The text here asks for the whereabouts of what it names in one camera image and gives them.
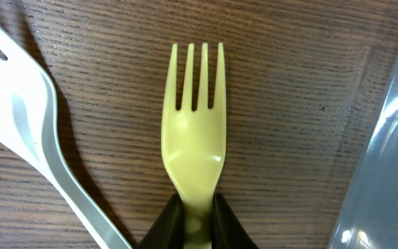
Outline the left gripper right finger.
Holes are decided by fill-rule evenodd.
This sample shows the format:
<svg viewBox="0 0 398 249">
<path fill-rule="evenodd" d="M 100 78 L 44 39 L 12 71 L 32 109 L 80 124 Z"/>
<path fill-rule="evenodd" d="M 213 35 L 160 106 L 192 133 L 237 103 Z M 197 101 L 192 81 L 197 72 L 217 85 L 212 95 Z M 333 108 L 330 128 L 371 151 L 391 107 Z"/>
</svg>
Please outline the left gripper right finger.
<svg viewBox="0 0 398 249">
<path fill-rule="evenodd" d="M 258 249 L 222 194 L 215 194 L 211 212 L 213 249 Z"/>
</svg>

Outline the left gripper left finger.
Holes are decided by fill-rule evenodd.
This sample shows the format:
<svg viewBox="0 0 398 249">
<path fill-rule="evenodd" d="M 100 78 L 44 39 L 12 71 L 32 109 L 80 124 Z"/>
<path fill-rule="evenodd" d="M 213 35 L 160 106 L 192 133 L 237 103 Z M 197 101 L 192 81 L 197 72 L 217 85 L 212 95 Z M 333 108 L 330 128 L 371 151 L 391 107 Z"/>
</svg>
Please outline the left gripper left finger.
<svg viewBox="0 0 398 249">
<path fill-rule="evenodd" d="M 179 194 L 173 194 L 137 249 L 183 249 L 184 207 Z"/>
</svg>

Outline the yellow plastic fork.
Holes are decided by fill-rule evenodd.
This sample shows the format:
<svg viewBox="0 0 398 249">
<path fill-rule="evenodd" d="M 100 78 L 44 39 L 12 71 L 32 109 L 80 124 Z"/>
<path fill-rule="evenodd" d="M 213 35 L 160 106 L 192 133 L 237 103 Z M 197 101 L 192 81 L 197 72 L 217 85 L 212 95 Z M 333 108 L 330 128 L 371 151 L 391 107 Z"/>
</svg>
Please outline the yellow plastic fork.
<svg viewBox="0 0 398 249">
<path fill-rule="evenodd" d="M 161 150 L 184 206 L 184 247 L 211 247 L 213 196 L 226 155 L 225 52 L 218 44 L 214 104 L 208 105 L 208 45 L 202 45 L 198 104 L 193 101 L 194 45 L 189 44 L 181 107 L 176 107 L 178 46 L 171 50 L 164 92 Z"/>
</svg>

